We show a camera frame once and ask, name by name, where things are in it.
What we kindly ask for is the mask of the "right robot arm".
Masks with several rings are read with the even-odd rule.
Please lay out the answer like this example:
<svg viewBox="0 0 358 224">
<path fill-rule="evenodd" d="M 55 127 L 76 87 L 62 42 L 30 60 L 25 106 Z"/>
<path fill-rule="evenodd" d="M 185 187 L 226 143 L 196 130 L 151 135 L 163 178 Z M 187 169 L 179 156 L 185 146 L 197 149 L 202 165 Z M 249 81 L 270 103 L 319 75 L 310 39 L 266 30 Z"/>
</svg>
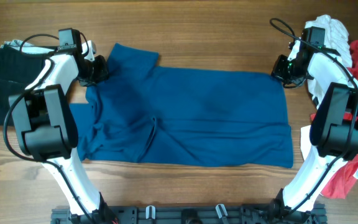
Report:
<svg viewBox="0 0 358 224">
<path fill-rule="evenodd" d="M 326 82 L 326 93 L 310 126 L 310 151 L 266 212 L 269 223 L 304 223 L 332 176 L 358 155 L 358 85 L 338 60 L 338 51 L 325 47 L 325 29 L 312 26 L 303 29 L 301 37 L 293 30 L 286 35 L 293 38 L 288 47 L 297 51 L 296 56 L 280 55 L 271 73 L 284 88 L 299 87 L 306 80 L 346 76 L 343 82 Z"/>
</svg>

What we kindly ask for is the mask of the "blue polo shirt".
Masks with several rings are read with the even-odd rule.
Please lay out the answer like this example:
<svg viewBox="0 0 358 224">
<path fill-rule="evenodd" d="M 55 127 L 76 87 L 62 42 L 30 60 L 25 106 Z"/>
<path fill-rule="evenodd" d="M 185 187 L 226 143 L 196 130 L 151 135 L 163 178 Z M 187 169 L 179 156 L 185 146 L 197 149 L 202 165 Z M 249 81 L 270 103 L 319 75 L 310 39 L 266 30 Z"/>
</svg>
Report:
<svg viewBox="0 0 358 224">
<path fill-rule="evenodd" d="M 156 52 L 116 44 L 109 78 L 72 103 L 80 159 L 291 168 L 281 84 L 258 72 L 161 67 Z"/>
</svg>

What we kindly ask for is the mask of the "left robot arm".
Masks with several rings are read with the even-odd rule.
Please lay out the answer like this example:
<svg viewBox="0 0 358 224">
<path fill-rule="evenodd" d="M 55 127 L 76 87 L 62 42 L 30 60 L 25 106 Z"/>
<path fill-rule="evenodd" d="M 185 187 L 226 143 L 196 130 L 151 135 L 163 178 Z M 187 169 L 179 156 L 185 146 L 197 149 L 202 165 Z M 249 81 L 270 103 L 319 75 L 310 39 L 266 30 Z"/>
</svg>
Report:
<svg viewBox="0 0 358 224">
<path fill-rule="evenodd" d="M 21 152 L 16 152 L 6 133 L 3 139 L 16 157 L 41 163 L 57 181 L 68 200 L 64 218 L 54 212 L 52 223 L 118 223 L 101 192 L 86 174 L 78 151 L 78 130 L 66 98 L 71 83 L 92 86 L 108 79 L 106 60 L 96 55 L 94 44 L 72 28 L 60 29 L 59 45 L 44 57 L 45 66 L 19 95 L 9 97 L 3 128 L 14 123 Z"/>
</svg>

